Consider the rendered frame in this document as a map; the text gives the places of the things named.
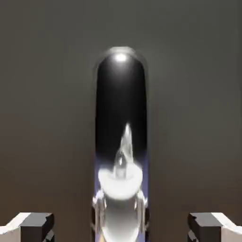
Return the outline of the dark grey cabinet door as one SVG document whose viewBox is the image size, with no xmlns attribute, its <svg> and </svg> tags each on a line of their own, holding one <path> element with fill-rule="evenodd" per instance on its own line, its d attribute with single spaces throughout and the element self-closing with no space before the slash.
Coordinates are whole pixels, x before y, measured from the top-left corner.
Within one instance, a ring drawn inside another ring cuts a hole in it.
<svg viewBox="0 0 242 242">
<path fill-rule="evenodd" d="M 113 46 L 147 61 L 151 242 L 186 242 L 190 212 L 242 225 L 242 0 L 0 0 L 0 225 L 51 212 L 56 242 L 91 242 Z"/>
</svg>

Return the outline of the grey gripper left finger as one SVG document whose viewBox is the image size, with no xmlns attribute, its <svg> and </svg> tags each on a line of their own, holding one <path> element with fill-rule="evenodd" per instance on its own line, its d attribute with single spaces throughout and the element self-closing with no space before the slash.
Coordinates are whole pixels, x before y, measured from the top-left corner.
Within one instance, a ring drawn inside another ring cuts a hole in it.
<svg viewBox="0 0 242 242">
<path fill-rule="evenodd" d="M 0 225 L 0 242 L 55 242 L 53 213 L 20 212 Z"/>
</svg>

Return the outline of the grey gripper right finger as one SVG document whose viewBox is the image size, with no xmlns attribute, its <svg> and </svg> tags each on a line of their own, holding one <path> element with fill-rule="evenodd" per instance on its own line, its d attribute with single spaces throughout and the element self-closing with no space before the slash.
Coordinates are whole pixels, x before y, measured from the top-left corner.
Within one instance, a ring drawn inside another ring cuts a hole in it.
<svg viewBox="0 0 242 242">
<path fill-rule="evenodd" d="M 187 242 L 242 242 L 242 225 L 221 212 L 189 213 Z"/>
</svg>

